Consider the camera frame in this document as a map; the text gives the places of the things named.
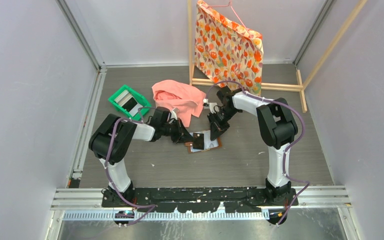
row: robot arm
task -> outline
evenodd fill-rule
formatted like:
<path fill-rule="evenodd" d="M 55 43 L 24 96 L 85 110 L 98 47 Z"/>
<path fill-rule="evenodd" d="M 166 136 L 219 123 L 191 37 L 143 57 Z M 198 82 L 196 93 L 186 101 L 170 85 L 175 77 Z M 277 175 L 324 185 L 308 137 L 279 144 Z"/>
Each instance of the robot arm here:
<path fill-rule="evenodd" d="M 169 119 L 169 117 L 170 111 L 167 108 L 157 107 L 147 123 L 125 121 L 117 125 L 107 168 L 118 191 L 123 193 L 123 197 L 126 199 L 130 199 L 129 194 L 132 191 L 129 189 L 133 189 L 133 184 L 126 172 L 124 158 L 132 140 L 155 142 L 161 136 L 170 136 L 174 143 L 192 142 L 193 137 L 183 126 L 182 120 Z M 104 167 L 110 147 L 111 134 L 115 122 L 119 118 L 119 116 L 109 114 L 89 141 L 89 149 L 93 151 Z"/>
<path fill-rule="evenodd" d="M 223 103 L 216 112 L 212 107 L 208 114 L 210 122 L 211 140 L 218 138 L 229 127 L 230 120 L 236 113 L 246 111 L 258 118 L 260 134 L 268 145 L 269 171 L 266 178 L 266 195 L 270 200 L 283 196 L 291 190 L 291 182 L 284 175 L 283 155 L 285 148 L 294 141 L 298 127 L 289 109 L 252 98 L 244 94 L 241 89 L 230 91 L 225 86 L 217 92 L 217 97 Z M 284 98 L 277 102 L 288 104 Z M 289 152 L 286 153 L 285 171 L 289 174 Z"/>

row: wooden clothes rack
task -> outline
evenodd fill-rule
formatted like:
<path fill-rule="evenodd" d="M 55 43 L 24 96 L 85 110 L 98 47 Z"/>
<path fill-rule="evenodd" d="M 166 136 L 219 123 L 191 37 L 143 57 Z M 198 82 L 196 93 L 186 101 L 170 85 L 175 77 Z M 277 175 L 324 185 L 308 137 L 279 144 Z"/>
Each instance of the wooden clothes rack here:
<path fill-rule="evenodd" d="M 298 92 L 299 98 L 301 100 L 301 107 L 302 112 L 307 112 L 307 102 L 306 102 L 306 96 L 305 96 L 305 90 L 310 84 L 310 82 L 313 80 L 313 78 L 316 76 L 317 72 L 320 70 L 322 65 L 325 63 L 326 59 L 329 57 L 333 49 L 336 47 L 338 42 L 341 40 L 344 33 L 347 31 L 348 27 L 351 25 L 351 23 L 354 21 L 354 19 L 357 17 L 357 15 L 360 13 L 361 9 L 366 4 L 367 0 L 360 0 L 352 10 L 352 12 L 349 14 L 345 22 L 342 24 L 336 35 L 333 37 L 332 41 L 330 42 L 329 46 L 327 47 L 324 54 L 320 57 L 317 64 L 314 66 L 314 68 L 311 70 L 311 73 L 308 75 L 308 77 L 305 79 L 304 83 L 301 79 L 301 72 L 299 69 L 296 69 L 296 81 L 297 84 L 278 84 L 278 83 L 266 83 L 261 81 L 261 89 L 262 90 L 274 90 L 274 91 L 288 91 L 288 92 Z M 195 24 L 193 23 L 193 17 L 192 17 L 192 0 L 187 0 L 187 17 L 188 17 L 188 38 L 189 38 L 189 84 L 190 85 L 202 85 L 202 86 L 212 86 L 214 85 L 214 82 L 211 79 L 206 78 L 194 78 L 194 32 L 193 32 L 193 26 Z"/>

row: pink cloth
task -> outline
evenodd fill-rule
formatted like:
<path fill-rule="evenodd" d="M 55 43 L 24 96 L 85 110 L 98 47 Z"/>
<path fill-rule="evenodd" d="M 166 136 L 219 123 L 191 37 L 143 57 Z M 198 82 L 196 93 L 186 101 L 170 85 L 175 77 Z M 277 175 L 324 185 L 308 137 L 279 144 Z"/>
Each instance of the pink cloth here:
<path fill-rule="evenodd" d="M 199 117 L 203 111 L 205 93 L 189 84 L 174 80 L 164 80 L 152 86 L 153 99 L 157 107 L 164 107 L 170 111 L 178 108 L 177 117 L 188 128 L 191 116 Z"/>

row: metal frame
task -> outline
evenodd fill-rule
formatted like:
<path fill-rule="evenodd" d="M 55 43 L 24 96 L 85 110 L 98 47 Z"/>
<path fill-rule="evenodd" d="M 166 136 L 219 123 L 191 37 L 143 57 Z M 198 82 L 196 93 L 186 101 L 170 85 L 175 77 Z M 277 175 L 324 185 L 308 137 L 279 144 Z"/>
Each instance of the metal frame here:
<path fill-rule="evenodd" d="M 81 179 L 83 166 L 88 152 L 88 142 L 92 136 L 92 130 L 95 123 L 95 117 L 98 111 L 98 104 L 101 98 L 102 87 L 104 85 L 107 68 L 104 66 L 99 72 L 96 81 L 93 84 L 93 90 L 89 98 L 89 103 L 84 118 L 83 128 L 78 139 L 77 149 L 74 155 L 73 166 L 70 171 L 70 179 Z"/>
<path fill-rule="evenodd" d="M 297 191 L 303 187 L 294 187 Z M 46 235 L 47 240 L 58 239 L 62 221 L 111 221 L 120 210 L 132 210 L 131 207 L 101 207 L 101 188 L 59 188 L 56 190 L 50 210 L 52 218 Z M 358 234 L 349 209 L 352 208 L 348 193 L 344 186 L 310 186 L 298 197 L 299 205 L 293 208 L 337 208 L 346 236 L 349 240 L 357 240 Z M 152 212 L 142 221 L 202 221 L 202 220 L 260 220 L 265 219 L 265 211 L 278 209 L 279 206 L 263 206 L 260 212 L 225 213 L 220 204 L 214 213 L 159 213 Z M 143 213 L 136 213 L 136 218 Z"/>
<path fill-rule="evenodd" d="M 329 11 L 331 10 L 333 3 L 336 2 L 336 0 L 325 0 L 323 6 L 321 7 L 320 12 L 318 13 L 315 22 L 313 26 L 311 27 L 310 31 L 308 32 L 307 37 L 304 40 L 304 43 L 302 44 L 301 48 L 298 51 L 298 54 L 296 55 L 295 60 L 293 61 L 293 64 L 295 67 L 298 66 L 301 59 L 303 58 L 304 54 L 307 51 L 307 48 L 309 47 L 310 43 L 312 42 L 314 36 L 316 35 L 317 31 L 319 30 L 320 26 L 322 25 L 323 21 L 325 20 L 326 16 L 328 15 Z"/>
<path fill-rule="evenodd" d="M 55 1 L 58 4 L 59 8 L 61 9 L 61 12 L 67 18 L 68 24 L 73 29 L 74 34 L 78 38 L 83 49 L 86 51 L 86 54 L 89 57 L 90 61 L 92 62 L 93 66 L 97 70 L 101 69 L 101 64 L 98 62 L 94 52 L 92 51 L 91 47 L 89 46 L 88 41 L 86 40 L 86 37 L 83 34 L 79 24 L 77 23 L 77 21 L 73 15 L 72 11 L 70 10 L 66 0 L 55 0 Z"/>

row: orange floral fabric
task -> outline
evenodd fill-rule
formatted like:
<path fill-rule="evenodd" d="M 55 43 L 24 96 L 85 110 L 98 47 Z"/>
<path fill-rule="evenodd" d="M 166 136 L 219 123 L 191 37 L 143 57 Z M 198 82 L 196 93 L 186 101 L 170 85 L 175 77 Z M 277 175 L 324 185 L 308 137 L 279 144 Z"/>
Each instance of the orange floral fabric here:
<path fill-rule="evenodd" d="M 263 36 L 225 18 L 204 1 L 197 2 L 195 65 L 214 83 L 223 80 L 242 84 L 261 94 Z M 231 90 L 238 89 L 227 83 Z"/>

